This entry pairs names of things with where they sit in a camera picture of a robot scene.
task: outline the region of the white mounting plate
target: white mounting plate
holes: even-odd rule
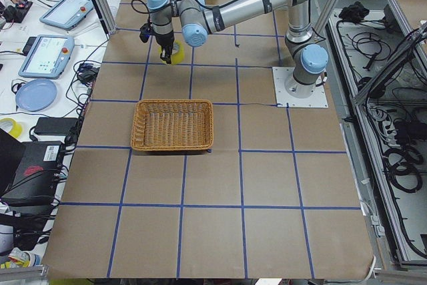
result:
[[[296,98],[285,89],[285,79],[294,72],[294,68],[273,67],[274,89],[276,91],[276,103],[278,107],[304,107],[304,108],[328,108],[323,86],[316,87],[308,98]]]

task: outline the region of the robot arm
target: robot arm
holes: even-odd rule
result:
[[[154,35],[162,49],[161,59],[171,63],[174,42],[172,17],[180,18],[185,42],[192,47],[199,47],[206,42],[208,34],[222,31],[274,9],[288,7],[289,29],[286,32],[286,45],[296,62],[294,76],[296,73],[300,74],[301,84],[314,83],[319,73],[311,75],[313,73],[310,70],[308,73],[304,70],[298,71],[298,66],[301,65],[301,49],[310,43],[313,33],[308,1],[231,0],[223,5],[206,7],[204,0],[147,0],[149,22],[141,28],[141,39],[146,42],[147,35]]]

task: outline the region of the white robotic arm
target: white robotic arm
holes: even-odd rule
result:
[[[149,21],[141,28],[141,39],[146,42],[149,35],[154,35],[162,49],[160,57],[166,63],[171,63],[175,40],[172,17],[180,18],[185,42],[198,47],[206,42],[210,33],[222,31],[280,7],[288,7],[286,45],[296,62],[296,83],[312,86],[328,61],[326,51],[317,45],[311,45],[317,47],[308,48],[310,52],[307,57],[301,58],[302,49],[307,49],[313,35],[309,0],[231,0],[213,7],[205,6],[204,0],[147,0],[147,7],[150,12]]]

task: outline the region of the wicker basket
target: wicker basket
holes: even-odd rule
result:
[[[131,147],[137,151],[208,150],[214,141],[208,100],[141,100],[135,107]]]

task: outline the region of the tiled table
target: tiled table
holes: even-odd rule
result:
[[[130,1],[43,259],[51,277],[363,278],[372,249],[328,89],[328,109],[275,106],[271,66],[292,62],[286,12],[185,46],[169,66],[139,40],[147,17]],[[133,109],[148,98],[211,100],[212,153],[133,152]]]

